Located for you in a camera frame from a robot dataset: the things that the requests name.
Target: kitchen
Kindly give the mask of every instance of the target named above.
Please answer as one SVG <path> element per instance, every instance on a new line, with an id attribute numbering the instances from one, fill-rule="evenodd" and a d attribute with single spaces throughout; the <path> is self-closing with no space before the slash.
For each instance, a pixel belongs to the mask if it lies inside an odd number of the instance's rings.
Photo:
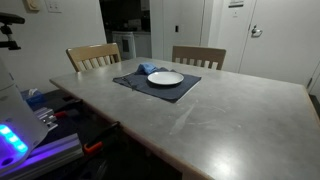
<path id="1" fill-rule="evenodd" d="M 118 44 L 122 60 L 151 58 L 149 0 L 100 0 L 107 42 Z"/>

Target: blue cloth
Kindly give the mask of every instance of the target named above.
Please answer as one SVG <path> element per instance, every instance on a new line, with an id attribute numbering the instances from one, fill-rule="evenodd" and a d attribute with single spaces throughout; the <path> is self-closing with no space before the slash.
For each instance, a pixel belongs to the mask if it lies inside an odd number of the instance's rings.
<path id="1" fill-rule="evenodd" d="M 163 71 L 168 70 L 166 68 L 160 68 L 156 70 L 156 72 Z M 126 80 L 123 80 L 123 77 L 113 78 L 113 82 L 174 103 L 178 101 L 186 92 L 188 92 L 188 90 L 192 88 L 198 81 L 201 80 L 201 77 L 188 74 L 182 75 L 184 76 L 184 79 L 181 83 L 165 86 L 153 84 L 152 82 L 148 81 L 148 75 L 137 73 L 131 73 L 124 76 Z"/>
<path id="2" fill-rule="evenodd" d="M 158 70 L 158 68 L 152 63 L 141 63 L 137 69 L 136 74 L 146 74 L 149 75 Z"/>

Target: table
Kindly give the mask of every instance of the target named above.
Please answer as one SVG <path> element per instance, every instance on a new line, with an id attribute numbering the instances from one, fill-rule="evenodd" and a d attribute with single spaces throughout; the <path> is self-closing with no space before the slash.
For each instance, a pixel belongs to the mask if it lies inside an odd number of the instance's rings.
<path id="1" fill-rule="evenodd" d="M 112 82 L 142 62 L 202 80 L 176 103 Z M 320 179 L 319 118 L 302 85 L 147 58 L 50 81 L 183 179 Z"/>

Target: napkin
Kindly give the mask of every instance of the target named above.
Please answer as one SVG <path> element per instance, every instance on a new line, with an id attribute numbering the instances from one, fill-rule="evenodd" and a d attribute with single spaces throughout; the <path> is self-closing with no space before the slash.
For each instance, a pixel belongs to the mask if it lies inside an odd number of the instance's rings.
<path id="1" fill-rule="evenodd" d="M 155 72 L 158 68 L 149 62 L 139 64 L 136 74 L 146 74 L 149 75 Z"/>

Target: door handle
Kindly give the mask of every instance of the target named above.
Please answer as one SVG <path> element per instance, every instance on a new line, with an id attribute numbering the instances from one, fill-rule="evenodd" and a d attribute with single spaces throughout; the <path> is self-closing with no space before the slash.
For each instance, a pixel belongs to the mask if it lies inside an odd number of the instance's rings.
<path id="1" fill-rule="evenodd" d="M 251 33 L 252 33 L 252 34 L 251 34 L 251 37 L 260 37 L 261 34 L 263 33 L 263 31 L 260 30 L 260 29 L 257 29 L 257 25 L 255 25 L 255 26 L 253 27 Z"/>

